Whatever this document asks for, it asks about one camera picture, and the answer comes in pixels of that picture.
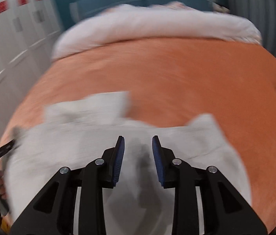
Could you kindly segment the orange plush bedspread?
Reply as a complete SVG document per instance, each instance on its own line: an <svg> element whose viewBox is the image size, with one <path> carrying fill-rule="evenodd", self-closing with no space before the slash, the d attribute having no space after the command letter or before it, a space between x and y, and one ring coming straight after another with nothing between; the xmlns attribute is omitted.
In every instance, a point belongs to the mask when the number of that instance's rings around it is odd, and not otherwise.
<svg viewBox="0 0 276 235"><path fill-rule="evenodd" d="M129 91L128 117L158 127L214 115L240 153L254 209L276 227L276 58L259 45L153 38L118 42L55 61L7 126L42 122L46 105Z"/></svg>

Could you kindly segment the white puffer jacket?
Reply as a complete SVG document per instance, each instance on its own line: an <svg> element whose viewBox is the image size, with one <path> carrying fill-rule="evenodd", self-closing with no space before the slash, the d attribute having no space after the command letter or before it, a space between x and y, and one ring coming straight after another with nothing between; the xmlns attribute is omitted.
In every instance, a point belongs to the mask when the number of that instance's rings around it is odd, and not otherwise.
<svg viewBox="0 0 276 235"><path fill-rule="evenodd" d="M47 181L64 166L85 167L125 139L119 181L103 191L108 234L170 234L174 191L161 187L152 153L152 137L196 168L216 166L248 203L251 188L238 152L215 117L201 114L185 126L157 128L126 117L128 92L94 94L45 107L44 121L18 136L5 170L12 218L17 219Z"/></svg>

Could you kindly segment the white panelled wardrobe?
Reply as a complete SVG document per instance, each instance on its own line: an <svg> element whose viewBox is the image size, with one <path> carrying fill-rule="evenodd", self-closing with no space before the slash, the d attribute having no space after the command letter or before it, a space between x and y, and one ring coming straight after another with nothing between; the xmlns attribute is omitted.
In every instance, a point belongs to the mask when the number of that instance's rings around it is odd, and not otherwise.
<svg viewBox="0 0 276 235"><path fill-rule="evenodd" d="M0 139L17 106L49 69L60 33L52 0L0 0Z"/></svg>

